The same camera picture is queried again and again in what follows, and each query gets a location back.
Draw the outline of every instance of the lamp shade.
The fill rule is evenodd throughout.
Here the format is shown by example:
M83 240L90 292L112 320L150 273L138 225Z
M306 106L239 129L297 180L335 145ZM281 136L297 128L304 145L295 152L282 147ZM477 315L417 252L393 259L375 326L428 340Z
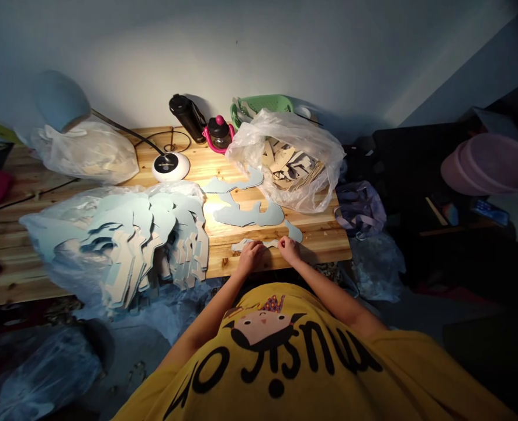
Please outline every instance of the lamp shade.
M36 77L34 98L47 124L60 133L66 133L91 114L82 88L56 70L42 72Z

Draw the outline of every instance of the wooden tabletop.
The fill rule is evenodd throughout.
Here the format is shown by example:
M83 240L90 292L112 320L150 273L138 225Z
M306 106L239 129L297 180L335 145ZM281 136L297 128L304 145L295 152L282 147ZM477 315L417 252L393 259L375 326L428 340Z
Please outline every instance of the wooden tabletop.
M171 130L172 127L169 126L135 129L137 133L146 137L153 133L170 132ZM185 132L183 128L176 127L175 130ZM152 140L163 148L171 141L171 136L171 133L159 134ZM173 142L180 150L188 144L188 139L182 134L174 133ZM206 185L214 176L228 182L247 179L226 161L224 155L214 153L206 145L201 146L193 142L184 154L191 162L191 169L185 179L197 182L201 186ZM123 185L149 187L156 184L156 179L151 172L156 152L150 146L141 144L137 148L137 155L140 172ZM23 145L14 146L4 166L4 171L12 174L15 182L8 197L0 203L0 206L23 199L36 191L49 190L71 180L70 177L55 174L46 169L40 161L29 156L28 149ZM38 200L32 199L0 210L0 264L4 268L0 274L0 305L8 302L33 301L70 295L69 292L49 280L39 256L31 245L27 231L19 224L18 219L28 213L40 212L54 203L98 186L93 182L79 180L52 192L41 194ZM255 187L246 190L235 189L232 191L232 195L244 211L251 210L257 201L261 201L262 212L267 208L266 199ZM316 198L321 200L325 195L326 191L320 192ZM333 191L331 202L322 213L308 215L283 208L286 219L303 232L302 257L304 260L310 263L326 263L351 258L347 234L333 216L333 208L338 205L337 195ZM284 223L264 227L257 225L236 227L219 223L214 220L212 212L222 206L224 206L223 202L216 195L206 196L203 211L206 218L205 229L210 237L207 278L232 273L239 260L238 253L232 251L232 244L238 243L242 238L269 241L288 234ZM258 270L286 267L288 264L281 257L279 251L271 248L264 253Z

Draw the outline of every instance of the pink container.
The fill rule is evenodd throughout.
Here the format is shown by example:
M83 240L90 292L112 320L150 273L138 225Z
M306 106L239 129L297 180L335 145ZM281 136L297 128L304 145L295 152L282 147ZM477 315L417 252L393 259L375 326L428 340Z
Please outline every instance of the pink container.
M458 145L456 150L448 155L448 157L442 162L442 165L440 166L440 174L442 174L442 178L446 184L458 193L468 196L488 195L490 193L485 188L480 187L469 179L461 167L460 150L465 147L466 143L467 142L464 142Z
M440 168L446 184L479 196L518 191L518 142L499 134L478 134L460 144Z
M495 193L518 191L518 142L500 134L471 138L460 151L466 175Z

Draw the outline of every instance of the pink bottle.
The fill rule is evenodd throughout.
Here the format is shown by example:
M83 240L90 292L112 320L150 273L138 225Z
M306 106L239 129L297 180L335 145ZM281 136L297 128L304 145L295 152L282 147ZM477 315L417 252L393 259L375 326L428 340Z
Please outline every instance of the pink bottle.
M202 135L206 138L208 146L216 153L223 154L234 139L234 126L226 123L221 115L208 121Z

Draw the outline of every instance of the stack of cardboard cutouts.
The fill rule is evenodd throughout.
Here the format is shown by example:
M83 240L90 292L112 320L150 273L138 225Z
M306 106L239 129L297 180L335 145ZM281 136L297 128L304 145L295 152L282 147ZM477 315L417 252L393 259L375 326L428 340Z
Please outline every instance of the stack of cardboard cutouts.
M109 195L99 202L87 228L58 221L39 236L46 262L70 239L80 252L110 257L101 278L103 304L109 316L138 313L158 299L165 284L181 289L204 281L209 239L200 200L182 193Z
M274 137L264 143L263 166L271 170L278 188L288 191L310 184L324 168L320 161Z

